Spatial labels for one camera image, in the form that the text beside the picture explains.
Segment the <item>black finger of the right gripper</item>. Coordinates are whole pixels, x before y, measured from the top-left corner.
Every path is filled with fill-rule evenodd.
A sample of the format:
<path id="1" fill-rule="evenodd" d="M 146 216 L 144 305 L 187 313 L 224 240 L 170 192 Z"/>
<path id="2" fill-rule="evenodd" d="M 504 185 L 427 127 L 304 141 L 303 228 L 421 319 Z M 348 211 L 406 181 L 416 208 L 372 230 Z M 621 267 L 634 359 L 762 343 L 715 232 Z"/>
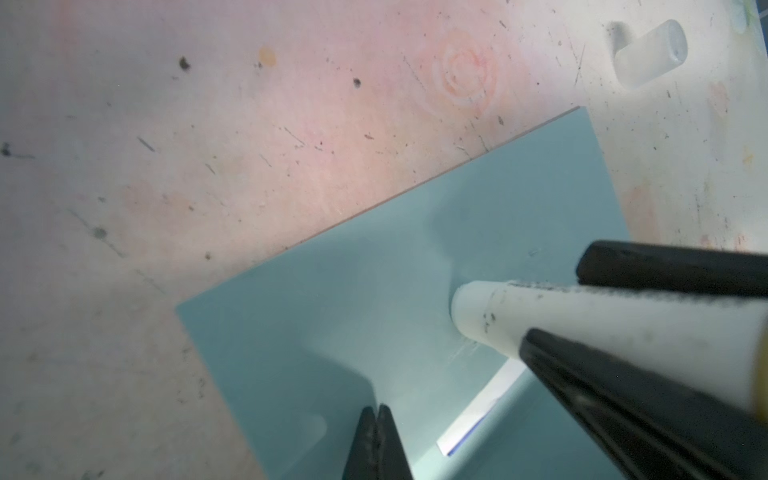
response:
<path id="1" fill-rule="evenodd" d="M 582 255 L 581 285 L 687 294 L 767 296 L 764 254 L 599 240 Z"/>
<path id="2" fill-rule="evenodd" d="M 628 479 L 767 476 L 767 427 L 740 409 L 539 329 L 519 355 Z"/>

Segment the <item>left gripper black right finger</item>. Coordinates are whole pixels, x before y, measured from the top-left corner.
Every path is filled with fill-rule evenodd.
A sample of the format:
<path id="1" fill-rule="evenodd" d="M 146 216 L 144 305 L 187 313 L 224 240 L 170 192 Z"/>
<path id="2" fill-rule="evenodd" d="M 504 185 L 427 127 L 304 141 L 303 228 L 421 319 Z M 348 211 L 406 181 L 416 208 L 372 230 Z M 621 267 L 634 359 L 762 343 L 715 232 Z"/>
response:
<path id="1" fill-rule="evenodd" d="M 391 409 L 381 404 L 376 417 L 375 478 L 378 480 L 412 480 L 408 463 Z"/>

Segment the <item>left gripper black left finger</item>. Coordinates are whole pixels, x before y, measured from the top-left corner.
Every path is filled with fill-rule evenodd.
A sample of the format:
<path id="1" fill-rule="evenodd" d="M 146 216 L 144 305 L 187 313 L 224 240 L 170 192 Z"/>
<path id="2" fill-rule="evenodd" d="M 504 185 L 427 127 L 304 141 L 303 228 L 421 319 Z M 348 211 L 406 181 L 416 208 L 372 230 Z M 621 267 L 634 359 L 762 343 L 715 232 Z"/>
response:
<path id="1" fill-rule="evenodd" d="M 347 456 L 343 480 L 378 478 L 378 422 L 374 409 L 365 407 L 360 414 Z"/>

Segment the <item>white letter paper blue border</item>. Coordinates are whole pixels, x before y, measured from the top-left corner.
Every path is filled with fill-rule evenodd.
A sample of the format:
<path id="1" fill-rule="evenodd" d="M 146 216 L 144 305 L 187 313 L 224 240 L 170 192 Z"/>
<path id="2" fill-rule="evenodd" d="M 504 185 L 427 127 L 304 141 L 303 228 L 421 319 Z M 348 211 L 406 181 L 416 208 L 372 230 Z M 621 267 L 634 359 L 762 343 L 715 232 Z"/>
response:
<path id="1" fill-rule="evenodd" d="M 508 359 L 501 366 L 438 438 L 436 444 L 443 456 L 456 453 L 526 370 L 516 359 Z"/>

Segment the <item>white glue stick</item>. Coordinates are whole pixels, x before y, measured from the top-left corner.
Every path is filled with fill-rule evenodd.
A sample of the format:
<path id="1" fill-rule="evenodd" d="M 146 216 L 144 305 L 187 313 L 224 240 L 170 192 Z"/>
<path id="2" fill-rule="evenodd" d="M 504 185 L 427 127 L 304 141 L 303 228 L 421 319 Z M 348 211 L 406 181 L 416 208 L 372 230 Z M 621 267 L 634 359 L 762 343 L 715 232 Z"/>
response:
<path id="1" fill-rule="evenodd" d="M 454 293 L 451 317 L 464 336 L 510 358 L 539 329 L 767 418 L 764 299 L 473 281 Z"/>

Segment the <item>teal envelope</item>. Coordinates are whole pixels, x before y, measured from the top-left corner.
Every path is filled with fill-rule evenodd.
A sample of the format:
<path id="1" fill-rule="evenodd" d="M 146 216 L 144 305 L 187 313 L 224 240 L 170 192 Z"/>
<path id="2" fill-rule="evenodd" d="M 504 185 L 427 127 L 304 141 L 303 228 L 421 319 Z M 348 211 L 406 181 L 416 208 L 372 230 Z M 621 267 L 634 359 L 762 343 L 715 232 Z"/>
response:
<path id="1" fill-rule="evenodd" d="M 440 436 L 504 364 L 461 335 L 474 280 L 576 281 L 628 229 L 578 108 L 339 224 L 177 312 L 270 479 L 338 479 L 358 419 L 387 405 L 418 479 L 615 479 L 532 374 L 458 451 Z"/>

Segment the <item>translucent glue stick cap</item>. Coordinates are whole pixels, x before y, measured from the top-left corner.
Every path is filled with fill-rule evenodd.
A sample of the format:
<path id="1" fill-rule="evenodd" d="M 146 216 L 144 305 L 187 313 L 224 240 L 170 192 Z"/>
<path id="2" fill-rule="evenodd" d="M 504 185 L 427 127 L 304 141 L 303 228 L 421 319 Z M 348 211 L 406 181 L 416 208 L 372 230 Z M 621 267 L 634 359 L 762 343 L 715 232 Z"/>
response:
<path id="1" fill-rule="evenodd" d="M 619 83 L 635 89 L 683 65 L 687 57 L 683 27 L 669 19 L 619 49 L 613 65 Z"/>

